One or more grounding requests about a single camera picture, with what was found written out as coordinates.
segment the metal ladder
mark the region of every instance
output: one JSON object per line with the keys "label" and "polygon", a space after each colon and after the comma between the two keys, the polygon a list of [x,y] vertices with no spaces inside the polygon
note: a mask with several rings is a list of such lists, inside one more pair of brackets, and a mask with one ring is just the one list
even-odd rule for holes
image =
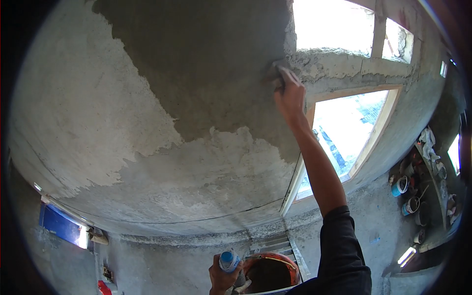
{"label": "metal ladder", "polygon": [[295,244],[295,240],[288,231],[286,231],[284,235],[262,240],[257,244],[251,245],[245,257],[248,258],[250,255],[260,252],[276,252],[288,256],[298,265],[302,282],[306,282],[312,278],[312,274],[306,266],[305,260]]}

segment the blue panel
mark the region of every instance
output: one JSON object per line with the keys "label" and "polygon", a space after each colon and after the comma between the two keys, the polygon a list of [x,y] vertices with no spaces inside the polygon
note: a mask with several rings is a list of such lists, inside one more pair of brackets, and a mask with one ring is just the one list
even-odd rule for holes
{"label": "blue panel", "polygon": [[61,239],[79,246],[80,225],[70,221],[70,218],[64,218],[64,216],[44,203],[41,203],[39,225]]}

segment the forearm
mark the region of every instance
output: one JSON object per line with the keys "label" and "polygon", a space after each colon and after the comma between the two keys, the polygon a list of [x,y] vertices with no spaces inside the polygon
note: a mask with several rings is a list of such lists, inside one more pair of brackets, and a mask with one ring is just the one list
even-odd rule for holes
{"label": "forearm", "polygon": [[328,212],[346,205],[346,196],[336,170],[304,116],[295,119],[290,128],[297,140],[305,162],[313,195],[324,217]]}
{"label": "forearm", "polygon": [[221,292],[221,291],[216,291],[213,288],[210,289],[210,295],[224,295],[224,294],[225,294],[225,291]]}

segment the wooden window frame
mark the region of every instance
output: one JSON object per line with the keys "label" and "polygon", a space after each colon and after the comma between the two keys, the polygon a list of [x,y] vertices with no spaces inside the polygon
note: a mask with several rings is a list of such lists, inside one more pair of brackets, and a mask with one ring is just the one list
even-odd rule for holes
{"label": "wooden window frame", "polygon": [[[341,98],[341,97],[388,90],[386,98],[382,104],[382,107],[380,108],[379,116],[377,117],[375,121],[372,132],[369,138],[367,139],[364,147],[362,148],[359,156],[357,157],[356,162],[354,163],[352,168],[349,170],[349,172],[340,178],[343,185],[347,182],[352,181],[355,178],[355,176],[359,173],[360,169],[362,168],[364,163],[368,160],[373,150],[379,143],[380,138],[382,137],[385,129],[388,126],[388,123],[390,122],[390,119],[392,118],[393,112],[395,111],[396,104],[398,103],[398,98],[400,96],[402,88],[403,88],[403,85],[401,84],[382,84],[378,86],[349,88],[349,89],[343,89],[343,90],[336,90],[333,92],[319,93],[307,99],[307,101],[311,102],[311,106],[307,108],[306,118],[310,124],[310,127],[313,129],[315,107],[316,107],[317,102],[332,100],[332,99]],[[285,197],[284,203],[282,204],[282,207],[280,209],[282,216],[285,216],[285,214],[288,211],[288,208],[290,207],[292,203],[300,202],[302,200],[305,200],[308,197],[313,196],[313,194],[307,194],[303,192],[305,193],[303,198],[295,200],[298,194],[298,188],[300,187],[300,184],[304,178],[304,170],[305,170],[305,164],[303,162],[302,155],[300,154],[297,166],[295,168],[294,176],[292,178],[292,181],[290,182],[289,190]]]}

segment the black shirt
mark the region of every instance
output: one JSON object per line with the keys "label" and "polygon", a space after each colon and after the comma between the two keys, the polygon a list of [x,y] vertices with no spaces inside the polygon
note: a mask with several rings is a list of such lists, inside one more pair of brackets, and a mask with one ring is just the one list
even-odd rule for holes
{"label": "black shirt", "polygon": [[287,292],[298,294],[370,294],[371,269],[365,265],[347,206],[333,209],[323,219],[318,277]]}

